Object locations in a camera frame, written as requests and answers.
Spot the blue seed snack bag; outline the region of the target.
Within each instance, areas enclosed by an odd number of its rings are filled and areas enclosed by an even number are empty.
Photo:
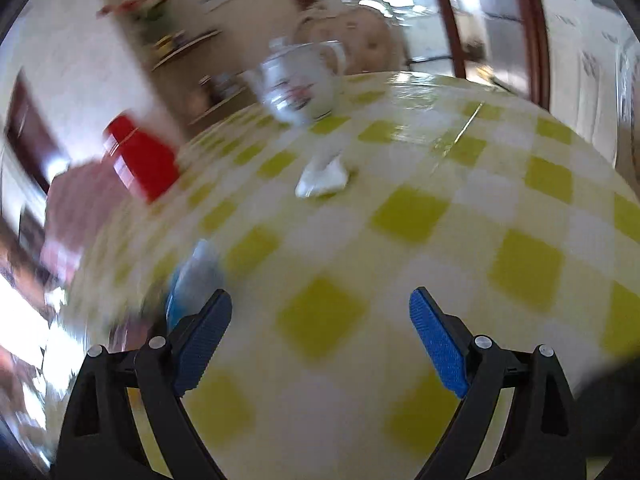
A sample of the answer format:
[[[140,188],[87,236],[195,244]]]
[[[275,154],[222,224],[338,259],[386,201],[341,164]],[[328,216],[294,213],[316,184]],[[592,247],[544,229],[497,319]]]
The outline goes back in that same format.
[[[210,240],[199,240],[171,278],[166,324],[171,332],[189,315],[198,314],[217,289],[224,287],[220,258]]]

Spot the pink checkered covered chair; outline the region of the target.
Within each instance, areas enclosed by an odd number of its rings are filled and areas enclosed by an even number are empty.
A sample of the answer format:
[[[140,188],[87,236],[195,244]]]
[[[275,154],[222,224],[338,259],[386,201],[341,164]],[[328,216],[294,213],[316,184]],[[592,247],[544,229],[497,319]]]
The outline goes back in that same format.
[[[58,174],[47,195],[40,261],[61,282],[70,284],[86,248],[113,210],[129,196],[106,159]]]

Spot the red thermos jug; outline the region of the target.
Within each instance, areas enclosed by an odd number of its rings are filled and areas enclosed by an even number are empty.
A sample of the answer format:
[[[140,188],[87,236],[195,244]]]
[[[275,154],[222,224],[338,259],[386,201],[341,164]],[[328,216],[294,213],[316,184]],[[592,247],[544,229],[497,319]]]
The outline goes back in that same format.
[[[104,130],[104,148],[122,183],[145,203],[153,203],[179,179],[176,152],[140,128],[126,113]]]

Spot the yellow green checkered tablecloth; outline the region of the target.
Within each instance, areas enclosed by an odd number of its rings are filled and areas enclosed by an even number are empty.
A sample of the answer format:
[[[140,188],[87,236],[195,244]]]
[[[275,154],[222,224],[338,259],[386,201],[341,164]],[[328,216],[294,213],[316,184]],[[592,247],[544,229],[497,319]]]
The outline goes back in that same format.
[[[298,198],[340,152],[344,191]],[[509,93],[417,73],[351,76],[307,128],[253,105],[180,153],[82,258],[58,367],[139,312],[199,240],[233,318],[184,399],[231,479],[411,479],[457,405],[408,312],[423,286],[503,347],[548,344],[577,386],[639,347],[639,202],[590,144]]]

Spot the small clear white packet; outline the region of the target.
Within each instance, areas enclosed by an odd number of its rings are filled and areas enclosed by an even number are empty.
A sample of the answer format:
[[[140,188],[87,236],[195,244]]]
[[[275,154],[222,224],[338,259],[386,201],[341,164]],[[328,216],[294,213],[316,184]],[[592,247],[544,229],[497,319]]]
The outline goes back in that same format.
[[[313,198],[344,191],[349,171],[340,152],[318,155],[308,162],[295,187],[298,198]]]

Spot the wooden corner shelf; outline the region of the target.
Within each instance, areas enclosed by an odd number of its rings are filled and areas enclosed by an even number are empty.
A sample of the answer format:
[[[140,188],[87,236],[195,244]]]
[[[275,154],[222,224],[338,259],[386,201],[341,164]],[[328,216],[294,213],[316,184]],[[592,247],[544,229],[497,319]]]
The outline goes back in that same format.
[[[178,124],[195,136],[256,102],[243,70],[239,47],[213,29],[153,62],[151,79]]]

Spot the white floral teapot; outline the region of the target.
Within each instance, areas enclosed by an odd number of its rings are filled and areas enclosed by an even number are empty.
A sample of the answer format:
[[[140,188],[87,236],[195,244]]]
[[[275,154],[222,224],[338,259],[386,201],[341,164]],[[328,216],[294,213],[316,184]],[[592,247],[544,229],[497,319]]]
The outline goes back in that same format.
[[[270,42],[271,53],[241,78],[258,102],[279,122],[306,126],[331,114],[337,79],[347,65],[343,45],[336,40],[287,44]]]

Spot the flower vase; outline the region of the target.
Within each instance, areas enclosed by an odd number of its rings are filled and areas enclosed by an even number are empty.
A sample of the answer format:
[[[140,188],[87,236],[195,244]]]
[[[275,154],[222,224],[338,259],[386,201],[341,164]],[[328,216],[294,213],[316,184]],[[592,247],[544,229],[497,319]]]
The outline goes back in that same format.
[[[120,15],[137,27],[144,44],[156,44],[170,35],[168,6],[170,0],[122,0],[117,4],[107,4],[96,12],[98,18]]]

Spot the white ornate chair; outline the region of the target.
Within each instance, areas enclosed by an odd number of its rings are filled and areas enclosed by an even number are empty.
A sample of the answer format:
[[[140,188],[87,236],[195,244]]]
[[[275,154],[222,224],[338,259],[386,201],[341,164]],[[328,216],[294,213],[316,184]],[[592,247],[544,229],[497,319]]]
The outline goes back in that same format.
[[[407,47],[399,25],[380,10],[360,3],[317,0],[293,27],[292,44],[335,40],[346,54],[346,74],[404,70]]]

